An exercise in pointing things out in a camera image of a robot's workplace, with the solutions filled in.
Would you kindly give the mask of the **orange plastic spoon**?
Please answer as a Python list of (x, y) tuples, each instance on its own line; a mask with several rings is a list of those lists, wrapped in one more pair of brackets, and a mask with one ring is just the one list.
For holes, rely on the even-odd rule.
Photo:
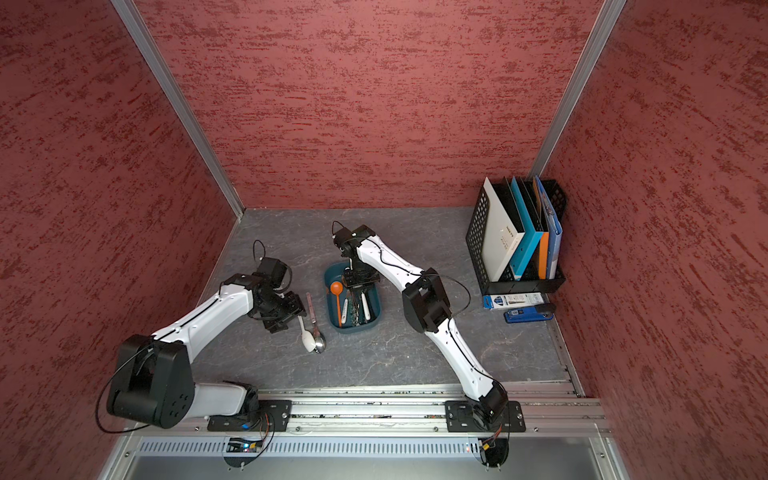
[(341, 300), (341, 296), (344, 293), (342, 283), (340, 281), (334, 281), (330, 285), (330, 292), (334, 295), (336, 300), (337, 324), (339, 328), (342, 328), (345, 322), (345, 311)]

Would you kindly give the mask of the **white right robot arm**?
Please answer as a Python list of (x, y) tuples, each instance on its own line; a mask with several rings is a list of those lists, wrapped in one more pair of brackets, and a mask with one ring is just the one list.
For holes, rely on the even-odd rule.
[(464, 341), (436, 270), (422, 269), (406, 261), (365, 225), (355, 230), (341, 227), (332, 237), (352, 267), (361, 267), (365, 272), (372, 270), (397, 287), (407, 322), (438, 347), (459, 380), (475, 423), (489, 430), (507, 407), (508, 393)]

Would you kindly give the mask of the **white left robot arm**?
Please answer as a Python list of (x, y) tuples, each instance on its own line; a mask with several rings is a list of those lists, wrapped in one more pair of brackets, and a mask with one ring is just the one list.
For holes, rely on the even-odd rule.
[(192, 418), (224, 417), (247, 426), (268, 418), (254, 386), (225, 381), (197, 383), (192, 363), (219, 334), (244, 316), (271, 332), (306, 314), (301, 298), (279, 293), (257, 274), (236, 274), (181, 319), (151, 335), (133, 335), (118, 349), (115, 373), (100, 398), (106, 411), (142, 428), (171, 429)]

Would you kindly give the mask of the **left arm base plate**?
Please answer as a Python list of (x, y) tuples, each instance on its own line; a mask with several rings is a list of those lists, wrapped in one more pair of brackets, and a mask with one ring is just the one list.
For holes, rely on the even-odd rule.
[(246, 402), (236, 415), (211, 416), (207, 430), (238, 434), (285, 432), (292, 406), (293, 403), (287, 399)]

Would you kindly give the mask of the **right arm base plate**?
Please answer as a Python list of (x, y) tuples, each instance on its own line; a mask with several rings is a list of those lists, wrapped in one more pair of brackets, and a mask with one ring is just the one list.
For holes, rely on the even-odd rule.
[(452, 433), (524, 433), (527, 428), (519, 402), (509, 401), (499, 417), (488, 426), (475, 418), (468, 401), (446, 401), (444, 404), (447, 429)]

